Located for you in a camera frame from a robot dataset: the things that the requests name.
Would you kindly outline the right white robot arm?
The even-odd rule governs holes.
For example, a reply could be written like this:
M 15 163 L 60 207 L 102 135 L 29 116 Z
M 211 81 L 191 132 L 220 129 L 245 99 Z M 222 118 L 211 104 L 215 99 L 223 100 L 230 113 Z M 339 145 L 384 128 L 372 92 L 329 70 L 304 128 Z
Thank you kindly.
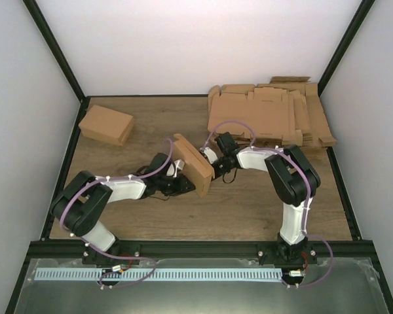
M 209 158 L 215 178 L 234 169 L 254 169 L 269 174 L 274 190 L 283 203 L 282 226 L 278 233 L 278 256 L 291 264 L 307 246 L 307 218 L 313 197 L 321 185 L 320 176 L 300 147 L 242 148 L 226 132 L 215 139 L 222 156 Z

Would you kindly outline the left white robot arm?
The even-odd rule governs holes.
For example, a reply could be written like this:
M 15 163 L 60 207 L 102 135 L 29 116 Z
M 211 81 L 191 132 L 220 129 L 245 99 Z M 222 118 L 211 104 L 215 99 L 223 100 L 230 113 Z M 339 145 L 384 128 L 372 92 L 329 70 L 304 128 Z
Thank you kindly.
M 138 264 L 146 257 L 140 256 L 137 248 L 125 251 L 120 239 L 100 221 L 103 210 L 109 203 L 144 200 L 157 192 L 169 199 L 194 191 L 184 167 L 183 160 L 173 161 L 158 153 L 148 166 L 125 177 L 105 178 L 81 171 L 51 203 L 50 214 L 64 229 L 91 245 L 84 252 L 84 264 Z

